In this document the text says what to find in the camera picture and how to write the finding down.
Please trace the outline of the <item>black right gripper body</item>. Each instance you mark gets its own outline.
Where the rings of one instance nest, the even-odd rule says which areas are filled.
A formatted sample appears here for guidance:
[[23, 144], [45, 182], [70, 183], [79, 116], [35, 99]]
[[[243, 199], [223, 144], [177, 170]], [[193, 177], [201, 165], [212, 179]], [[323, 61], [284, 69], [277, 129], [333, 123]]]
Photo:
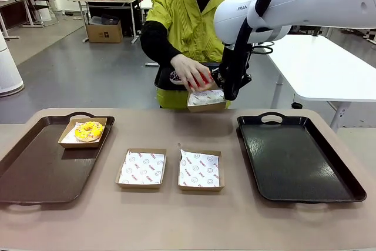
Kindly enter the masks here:
[[[247, 70], [249, 68], [249, 59], [251, 57], [250, 51], [251, 49], [248, 49], [248, 51], [245, 53], [244, 58], [242, 60], [242, 63], [244, 63], [244, 71], [243, 71], [242, 77], [245, 73], [247, 73]], [[219, 65], [219, 68], [226, 69], [226, 79], [229, 73], [229, 66], [235, 59], [235, 56], [233, 54], [234, 54], [234, 50], [230, 48], [230, 45], [225, 45], [224, 50], [223, 50], [221, 64]]]

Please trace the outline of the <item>red glazed donut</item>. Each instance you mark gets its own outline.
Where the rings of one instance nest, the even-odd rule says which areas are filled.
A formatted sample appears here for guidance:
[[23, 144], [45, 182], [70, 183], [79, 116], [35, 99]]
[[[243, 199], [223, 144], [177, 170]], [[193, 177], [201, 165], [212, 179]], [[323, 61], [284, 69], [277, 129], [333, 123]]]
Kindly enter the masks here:
[[195, 84], [197, 85], [197, 89], [195, 89], [193, 87], [193, 85], [191, 84], [191, 82], [189, 80], [187, 80], [187, 83], [188, 83], [189, 88], [193, 92], [203, 92], [203, 91], [209, 91], [209, 90], [214, 90], [214, 89], [218, 88], [217, 84], [215, 83], [215, 81], [212, 77], [210, 77], [210, 79], [207, 79], [205, 77], [205, 75], [202, 74], [199, 71], [197, 71], [196, 73], [194, 73], [194, 72], [192, 73], [192, 79], [194, 80]]

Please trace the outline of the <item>chocolate donut colourful sprinkles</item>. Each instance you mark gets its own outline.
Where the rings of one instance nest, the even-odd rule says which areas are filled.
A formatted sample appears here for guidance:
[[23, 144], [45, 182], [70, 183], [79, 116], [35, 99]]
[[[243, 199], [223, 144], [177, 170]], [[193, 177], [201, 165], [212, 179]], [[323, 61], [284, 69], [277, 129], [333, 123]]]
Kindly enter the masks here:
[[183, 81], [180, 79], [176, 71], [173, 71], [169, 75], [169, 80], [174, 85], [184, 85]]

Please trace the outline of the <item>dark serving tray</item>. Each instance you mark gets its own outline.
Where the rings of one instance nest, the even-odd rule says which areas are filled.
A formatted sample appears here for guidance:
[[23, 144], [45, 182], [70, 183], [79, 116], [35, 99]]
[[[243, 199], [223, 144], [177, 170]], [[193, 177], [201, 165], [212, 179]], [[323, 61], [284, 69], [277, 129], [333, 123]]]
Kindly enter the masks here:
[[[210, 71], [212, 71], [216, 69], [217, 67], [219, 67], [220, 64], [217, 62], [208, 62], [208, 63], [204, 63], [204, 65], [207, 66], [210, 69]], [[184, 85], [174, 84], [170, 80], [170, 74], [172, 72], [174, 72], [174, 69], [172, 67], [162, 68], [160, 66], [160, 68], [158, 69], [157, 75], [155, 77], [155, 87], [157, 87], [158, 89], [165, 90], [165, 91], [187, 91]], [[211, 89], [218, 89], [218, 88], [219, 87], [216, 85], [215, 82], [211, 85]]]

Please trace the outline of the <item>yellow sprinkled donut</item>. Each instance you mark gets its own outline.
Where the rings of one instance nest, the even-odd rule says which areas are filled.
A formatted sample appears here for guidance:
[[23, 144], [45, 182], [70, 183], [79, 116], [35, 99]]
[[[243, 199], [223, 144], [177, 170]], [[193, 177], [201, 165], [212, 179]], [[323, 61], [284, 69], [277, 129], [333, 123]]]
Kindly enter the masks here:
[[102, 136], [103, 130], [104, 126], [96, 121], [77, 123], [75, 127], [75, 138], [82, 142], [93, 142]]

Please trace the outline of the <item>person's right forearm black sleeve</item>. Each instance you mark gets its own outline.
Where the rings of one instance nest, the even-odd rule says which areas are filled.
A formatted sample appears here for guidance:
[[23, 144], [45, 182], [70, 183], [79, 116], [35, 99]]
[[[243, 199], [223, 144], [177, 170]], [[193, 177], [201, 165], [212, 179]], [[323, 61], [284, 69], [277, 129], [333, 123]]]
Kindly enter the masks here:
[[140, 37], [144, 53], [162, 67], [172, 67], [171, 60], [180, 55], [168, 40], [166, 27], [158, 21], [146, 21]]

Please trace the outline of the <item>black plastic tray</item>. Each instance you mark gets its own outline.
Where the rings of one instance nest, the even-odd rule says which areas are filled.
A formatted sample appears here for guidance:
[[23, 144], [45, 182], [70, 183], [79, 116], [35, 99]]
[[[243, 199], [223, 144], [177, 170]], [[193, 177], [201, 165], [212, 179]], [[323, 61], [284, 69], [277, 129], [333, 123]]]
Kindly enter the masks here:
[[239, 116], [239, 131], [259, 193], [275, 202], [355, 203], [367, 193], [306, 116]]

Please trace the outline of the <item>brown plastic tray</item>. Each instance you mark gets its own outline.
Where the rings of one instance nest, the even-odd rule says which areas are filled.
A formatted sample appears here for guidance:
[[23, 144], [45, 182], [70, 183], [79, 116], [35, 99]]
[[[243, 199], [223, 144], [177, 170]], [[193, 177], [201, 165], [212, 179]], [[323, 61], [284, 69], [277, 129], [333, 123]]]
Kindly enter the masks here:
[[[97, 148], [65, 149], [58, 140], [75, 118], [107, 118]], [[82, 193], [115, 118], [73, 112], [44, 116], [0, 160], [0, 204], [44, 205], [74, 201]]]

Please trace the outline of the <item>person's right hand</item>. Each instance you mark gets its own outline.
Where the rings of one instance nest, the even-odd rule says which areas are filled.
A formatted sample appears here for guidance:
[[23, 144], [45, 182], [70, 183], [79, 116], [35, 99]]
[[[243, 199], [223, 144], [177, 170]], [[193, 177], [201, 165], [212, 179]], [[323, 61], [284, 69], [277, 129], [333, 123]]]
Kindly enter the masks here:
[[183, 54], [178, 54], [173, 57], [170, 61], [171, 66], [174, 68], [180, 79], [183, 81], [185, 88], [192, 92], [189, 88], [187, 80], [191, 82], [193, 87], [197, 89], [197, 85], [195, 84], [194, 80], [192, 79], [192, 73], [196, 73], [197, 71], [201, 72], [205, 75], [207, 79], [210, 79], [211, 73], [210, 69], [207, 66], [202, 65], [198, 61], [192, 60]]

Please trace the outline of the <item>person in green jacket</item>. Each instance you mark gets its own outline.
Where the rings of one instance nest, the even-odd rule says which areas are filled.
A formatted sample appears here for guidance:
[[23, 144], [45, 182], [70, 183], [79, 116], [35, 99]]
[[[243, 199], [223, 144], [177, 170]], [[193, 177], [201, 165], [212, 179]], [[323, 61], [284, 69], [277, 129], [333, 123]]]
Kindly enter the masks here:
[[[146, 21], [158, 21], [168, 31], [169, 42], [184, 56], [202, 65], [220, 63], [224, 45], [214, 30], [214, 14], [224, 0], [152, 0]], [[157, 89], [161, 108], [185, 109], [189, 91]]]

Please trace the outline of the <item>large white table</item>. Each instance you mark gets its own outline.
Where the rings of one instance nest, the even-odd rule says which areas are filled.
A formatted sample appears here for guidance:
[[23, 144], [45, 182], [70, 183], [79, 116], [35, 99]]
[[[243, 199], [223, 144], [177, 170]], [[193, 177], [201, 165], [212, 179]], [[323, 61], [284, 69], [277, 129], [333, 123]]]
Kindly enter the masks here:
[[268, 55], [278, 70], [271, 108], [277, 108], [287, 82], [307, 101], [339, 104], [330, 127], [344, 126], [353, 102], [376, 102], [376, 69], [323, 36], [287, 35], [275, 41]]

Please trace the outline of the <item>brown cardboard carton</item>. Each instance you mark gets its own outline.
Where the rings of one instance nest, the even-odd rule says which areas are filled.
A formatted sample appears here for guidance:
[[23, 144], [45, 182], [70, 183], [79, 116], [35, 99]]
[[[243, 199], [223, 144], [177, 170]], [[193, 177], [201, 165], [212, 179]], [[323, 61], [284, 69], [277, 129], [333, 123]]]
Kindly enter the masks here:
[[121, 21], [93, 16], [85, 26], [90, 43], [121, 43]]

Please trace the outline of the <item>black mesh office chair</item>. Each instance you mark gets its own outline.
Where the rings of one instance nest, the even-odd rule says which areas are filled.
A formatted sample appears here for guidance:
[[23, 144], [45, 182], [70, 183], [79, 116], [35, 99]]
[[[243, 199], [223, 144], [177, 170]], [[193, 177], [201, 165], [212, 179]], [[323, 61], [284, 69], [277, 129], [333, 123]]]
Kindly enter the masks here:
[[33, 0], [31, 7], [42, 26], [51, 26], [59, 23], [56, 13], [52, 10], [49, 0]]

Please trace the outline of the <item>white cylindrical column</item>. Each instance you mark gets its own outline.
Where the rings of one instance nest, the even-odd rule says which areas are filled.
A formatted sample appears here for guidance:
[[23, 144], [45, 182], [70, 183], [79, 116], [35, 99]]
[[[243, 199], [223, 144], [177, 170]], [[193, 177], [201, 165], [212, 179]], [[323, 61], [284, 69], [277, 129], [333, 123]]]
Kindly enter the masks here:
[[23, 90], [24, 82], [0, 31], [0, 98]]

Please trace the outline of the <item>white pedestal desk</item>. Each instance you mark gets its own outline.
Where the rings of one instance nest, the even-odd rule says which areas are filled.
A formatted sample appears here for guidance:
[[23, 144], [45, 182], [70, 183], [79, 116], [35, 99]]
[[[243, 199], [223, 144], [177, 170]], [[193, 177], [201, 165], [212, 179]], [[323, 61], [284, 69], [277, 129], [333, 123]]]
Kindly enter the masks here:
[[[139, 4], [139, 8], [141, 12], [141, 23], [144, 25], [147, 12], [152, 8], [152, 0], [142, 0]], [[159, 67], [159, 64], [156, 62], [145, 62], [145, 67], [157, 68]]]

